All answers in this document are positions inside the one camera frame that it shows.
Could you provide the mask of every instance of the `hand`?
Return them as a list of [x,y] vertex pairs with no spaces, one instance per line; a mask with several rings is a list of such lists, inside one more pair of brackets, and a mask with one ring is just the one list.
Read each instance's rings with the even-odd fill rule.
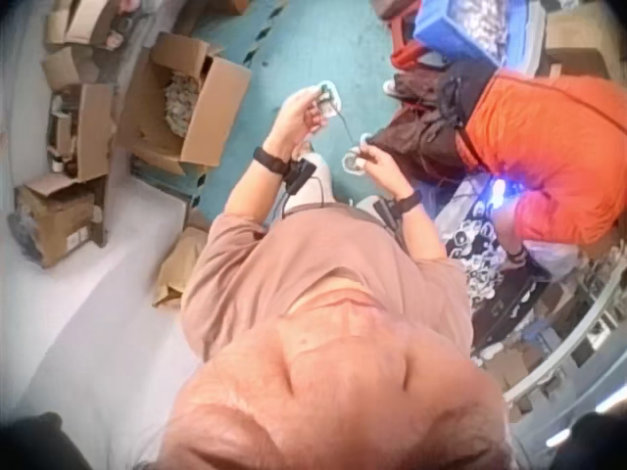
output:
[[362,145],[361,151],[362,158],[365,159],[363,169],[377,185],[397,200],[408,198],[413,194],[413,188],[390,154],[366,144]]
[[318,132],[327,123],[315,100],[322,90],[317,86],[305,88],[290,96],[279,111],[272,131],[264,142],[264,150],[284,162],[305,138]]

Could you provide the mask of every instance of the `blue light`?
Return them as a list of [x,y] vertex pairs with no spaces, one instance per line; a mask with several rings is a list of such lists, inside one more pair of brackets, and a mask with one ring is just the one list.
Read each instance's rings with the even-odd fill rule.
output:
[[497,179],[492,185],[492,198],[489,205],[492,209],[498,209],[506,201],[506,182],[504,179]]

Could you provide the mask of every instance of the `box flap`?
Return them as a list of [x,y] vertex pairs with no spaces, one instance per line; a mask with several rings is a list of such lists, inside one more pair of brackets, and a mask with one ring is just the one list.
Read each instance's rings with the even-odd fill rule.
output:
[[100,44],[106,26],[109,32],[111,20],[115,16],[117,3],[110,0],[83,0],[78,3],[71,23],[66,31],[66,42],[78,44]]
[[218,166],[251,72],[214,57],[183,144],[181,161]]
[[48,197],[76,183],[75,179],[69,178],[62,173],[48,173],[41,178],[29,181],[24,186],[41,196]]
[[112,85],[83,85],[78,112],[77,165],[80,181],[109,172],[109,141],[113,133]]
[[162,32],[150,53],[155,64],[200,78],[209,44],[200,39]]
[[90,48],[73,46],[46,57],[41,66],[50,88],[58,91],[67,85],[96,81],[99,71],[91,55]]
[[148,165],[156,166],[168,173],[184,175],[185,171],[180,165],[180,161],[178,160],[178,156],[167,155],[166,153],[160,153],[158,150],[154,149],[150,144],[144,142],[139,139],[133,145],[133,153],[135,156]]
[[66,30],[70,21],[70,9],[58,10],[46,19],[46,42],[48,44],[65,44]]
[[72,117],[64,113],[55,113],[55,144],[59,155],[67,157],[72,153]]

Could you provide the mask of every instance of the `fluorescent light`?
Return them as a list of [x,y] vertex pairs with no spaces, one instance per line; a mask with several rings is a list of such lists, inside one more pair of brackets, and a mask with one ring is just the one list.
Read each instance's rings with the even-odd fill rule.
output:
[[547,440],[547,447],[557,447],[570,437],[570,429],[564,429],[558,432],[552,438]]
[[605,399],[604,401],[602,401],[597,406],[597,408],[595,408],[595,411],[597,413],[605,413],[610,408],[612,408],[612,407],[616,406],[617,404],[621,403],[622,401],[626,401],[626,400],[627,400],[627,385],[624,386],[622,389],[620,389],[615,394],[612,394],[608,399]]

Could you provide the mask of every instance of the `plastic bag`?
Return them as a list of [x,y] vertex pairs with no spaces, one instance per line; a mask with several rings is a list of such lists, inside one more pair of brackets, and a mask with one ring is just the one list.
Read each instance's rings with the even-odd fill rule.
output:
[[545,268],[558,281],[579,264],[579,248],[575,245],[547,242],[524,242],[531,258]]

